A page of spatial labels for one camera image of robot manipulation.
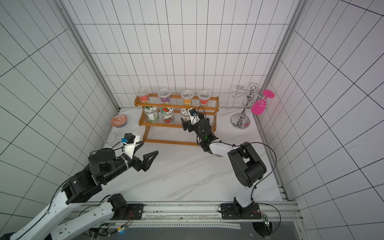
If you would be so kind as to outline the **flower label seed jar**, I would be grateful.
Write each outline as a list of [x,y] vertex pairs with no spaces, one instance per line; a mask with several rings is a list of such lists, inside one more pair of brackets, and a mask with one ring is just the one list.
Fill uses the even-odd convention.
[[190,109],[181,109],[181,116],[185,122],[189,122],[191,120]]

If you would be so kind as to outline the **orange wooden two-tier shelf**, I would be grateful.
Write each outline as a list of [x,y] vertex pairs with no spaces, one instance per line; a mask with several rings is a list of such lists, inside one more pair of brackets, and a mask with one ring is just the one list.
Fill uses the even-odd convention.
[[[174,109],[175,120],[173,122],[166,123],[163,120],[162,115],[159,115],[160,118],[156,122],[150,122],[148,117],[144,112],[139,119],[139,126],[145,127],[145,132],[142,136],[142,140],[147,143],[159,143],[159,144],[174,144],[174,145],[187,145],[187,146],[197,146],[196,138],[191,138],[190,135],[183,137],[181,134],[186,134],[186,131],[183,131],[182,121],[181,121],[181,110],[185,108],[194,108],[199,110],[200,113],[204,113],[210,119],[210,125],[212,127],[212,132],[214,133],[217,130],[217,113],[219,111],[219,97],[211,97],[208,105],[201,106],[200,100],[198,97],[193,97],[192,104],[190,106],[184,105],[183,99],[180,95],[170,95],[170,102],[164,104],[157,94],[149,94],[149,101],[147,103],[141,102],[139,97],[135,99],[135,106],[141,107],[142,109],[146,107],[156,107],[158,112],[163,108],[172,108]],[[150,139],[149,133],[152,128],[165,128],[167,131],[162,132],[162,135],[159,139]]]

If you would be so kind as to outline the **strawberry lid jar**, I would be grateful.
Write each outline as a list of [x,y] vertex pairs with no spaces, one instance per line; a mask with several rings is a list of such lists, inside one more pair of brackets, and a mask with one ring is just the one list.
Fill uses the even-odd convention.
[[169,107],[161,108],[161,115],[162,115],[163,121],[167,124],[172,123],[175,119],[173,108],[169,108]]

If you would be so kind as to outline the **small container brown seeds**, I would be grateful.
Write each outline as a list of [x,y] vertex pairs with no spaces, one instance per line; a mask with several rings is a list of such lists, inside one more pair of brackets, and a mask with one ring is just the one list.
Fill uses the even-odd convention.
[[194,98],[194,93],[192,91],[185,90],[181,93],[181,97],[183,99],[184,105],[190,106]]

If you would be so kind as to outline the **green tree lid jar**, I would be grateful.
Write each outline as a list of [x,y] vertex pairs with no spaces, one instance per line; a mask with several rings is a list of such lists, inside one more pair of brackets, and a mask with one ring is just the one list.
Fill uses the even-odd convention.
[[145,115],[147,116],[147,120],[150,122],[150,123],[154,123],[154,122],[157,122],[159,120],[159,112],[158,112],[158,108],[157,107],[149,107],[149,106],[146,106],[143,108],[143,112],[145,113]]

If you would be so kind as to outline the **small container dark seeds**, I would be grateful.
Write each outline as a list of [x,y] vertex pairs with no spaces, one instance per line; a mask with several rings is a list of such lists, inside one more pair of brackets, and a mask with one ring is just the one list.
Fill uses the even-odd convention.
[[198,94],[198,98],[201,106],[207,106],[211,98],[211,94],[208,91],[200,91]]

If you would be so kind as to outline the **small container purple seeds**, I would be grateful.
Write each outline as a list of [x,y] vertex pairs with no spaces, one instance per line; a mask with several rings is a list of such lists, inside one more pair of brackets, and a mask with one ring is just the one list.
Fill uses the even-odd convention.
[[161,89],[158,92],[158,97],[163,104],[168,104],[171,99],[171,92],[168,89]]

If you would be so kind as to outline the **small container red seeds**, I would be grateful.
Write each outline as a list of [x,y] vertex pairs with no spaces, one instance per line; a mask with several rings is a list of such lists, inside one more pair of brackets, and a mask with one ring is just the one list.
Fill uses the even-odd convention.
[[149,91],[147,89],[139,89],[137,96],[141,103],[148,103],[150,101]]

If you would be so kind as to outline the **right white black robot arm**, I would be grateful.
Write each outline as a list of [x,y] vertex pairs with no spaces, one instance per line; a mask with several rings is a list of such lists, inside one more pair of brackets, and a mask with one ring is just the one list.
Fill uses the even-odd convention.
[[181,118],[184,131],[195,132],[197,143],[204,152],[218,157],[228,157],[237,180],[240,183],[232,204],[220,204],[218,212],[222,219],[262,219],[267,220],[259,204],[254,202],[255,186],[264,179],[267,167],[253,148],[252,143],[231,145],[217,138],[204,116],[193,116],[186,122]]

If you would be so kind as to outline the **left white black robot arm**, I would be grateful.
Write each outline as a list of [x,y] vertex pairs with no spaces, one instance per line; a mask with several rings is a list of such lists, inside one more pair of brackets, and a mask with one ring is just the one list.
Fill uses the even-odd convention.
[[72,240],[96,225],[101,226],[110,220],[125,223],[114,230],[115,234],[127,227],[133,220],[142,216],[142,205],[128,204],[122,194],[114,194],[102,200],[86,213],[64,222],[75,209],[81,207],[94,195],[102,191],[102,186],[114,180],[130,168],[148,171],[158,155],[158,151],[145,154],[142,159],[135,152],[144,145],[143,141],[124,143],[123,154],[116,156],[115,150],[104,148],[88,157],[88,165],[62,184],[61,191],[54,194],[48,206],[26,226],[15,233],[1,236],[2,240]]

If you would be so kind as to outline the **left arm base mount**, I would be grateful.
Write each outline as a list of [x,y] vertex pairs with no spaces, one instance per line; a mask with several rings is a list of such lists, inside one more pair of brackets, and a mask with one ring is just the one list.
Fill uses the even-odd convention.
[[125,204],[113,208],[113,217],[111,221],[141,220],[144,210],[144,204]]

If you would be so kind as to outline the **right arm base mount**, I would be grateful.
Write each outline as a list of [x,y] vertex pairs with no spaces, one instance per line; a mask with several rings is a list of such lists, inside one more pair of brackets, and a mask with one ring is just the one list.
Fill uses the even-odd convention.
[[248,207],[241,207],[239,204],[220,204],[218,212],[223,220],[261,220],[262,213],[258,204],[250,204]]

